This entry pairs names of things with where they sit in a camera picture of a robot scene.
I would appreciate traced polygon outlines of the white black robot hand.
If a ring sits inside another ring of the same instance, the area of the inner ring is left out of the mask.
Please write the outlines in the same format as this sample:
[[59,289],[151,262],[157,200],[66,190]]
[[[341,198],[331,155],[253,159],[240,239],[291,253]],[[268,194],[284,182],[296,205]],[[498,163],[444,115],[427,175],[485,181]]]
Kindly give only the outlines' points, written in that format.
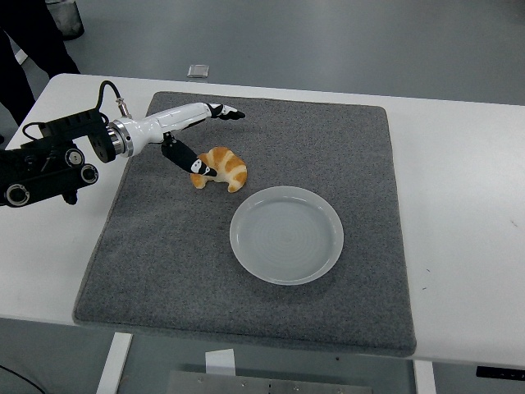
[[177,131],[195,126],[208,118],[239,120],[245,114],[233,107],[217,103],[190,103],[157,112],[139,121],[125,121],[125,155],[135,156],[148,144],[160,144],[165,158],[190,174],[215,176],[210,168],[187,145],[175,137]]

